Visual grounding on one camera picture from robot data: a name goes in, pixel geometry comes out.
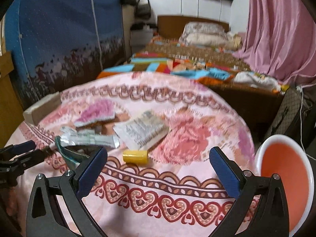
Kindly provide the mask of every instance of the bed frame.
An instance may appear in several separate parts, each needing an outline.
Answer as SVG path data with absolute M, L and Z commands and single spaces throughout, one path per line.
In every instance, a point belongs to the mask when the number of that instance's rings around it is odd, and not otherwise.
M 189 22 L 216 23 L 221 25 L 225 32 L 229 31 L 229 24 L 227 22 L 180 15 L 159 15 L 157 23 L 159 35 L 165 39 L 179 39 L 185 25 Z

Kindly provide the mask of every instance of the white wall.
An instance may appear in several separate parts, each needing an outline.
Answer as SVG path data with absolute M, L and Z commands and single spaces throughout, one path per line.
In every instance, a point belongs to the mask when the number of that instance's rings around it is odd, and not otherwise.
M 154 16 L 182 15 L 199 16 L 230 23 L 234 33 L 245 32 L 249 15 L 249 0 L 150 0 Z

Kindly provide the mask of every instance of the curtain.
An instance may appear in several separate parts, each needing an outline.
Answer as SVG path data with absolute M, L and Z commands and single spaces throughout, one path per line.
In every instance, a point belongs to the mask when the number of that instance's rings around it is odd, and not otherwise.
M 246 40 L 234 53 L 285 84 L 316 84 L 316 24 L 301 0 L 250 0 Z

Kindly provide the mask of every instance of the silver bolt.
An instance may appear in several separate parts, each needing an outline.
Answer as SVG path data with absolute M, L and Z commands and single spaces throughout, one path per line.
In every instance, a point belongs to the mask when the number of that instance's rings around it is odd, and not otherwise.
M 273 178 L 274 178 L 275 180 L 280 180 L 280 176 L 279 176 L 278 174 L 274 174 L 274 175 L 273 175 Z
M 37 179 L 37 180 L 41 180 L 43 177 L 44 177 L 44 174 L 38 174 L 37 177 L 36 177 L 36 179 Z
M 251 177 L 251 176 L 252 176 L 252 173 L 251 173 L 249 170 L 245 170 L 245 171 L 244 171 L 244 176 L 246 176 L 246 177 Z
M 73 173 L 74 173 L 74 172 L 69 169 L 69 170 L 67 170 L 67 171 L 65 172 L 65 176 L 71 176 Z

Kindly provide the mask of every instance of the yellow cap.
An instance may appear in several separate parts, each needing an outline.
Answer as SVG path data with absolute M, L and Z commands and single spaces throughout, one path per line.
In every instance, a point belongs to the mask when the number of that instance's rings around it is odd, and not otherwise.
M 125 150 L 123 152 L 123 161 L 125 163 L 132 163 L 136 165 L 145 165 L 148 162 L 147 154 L 147 151 Z

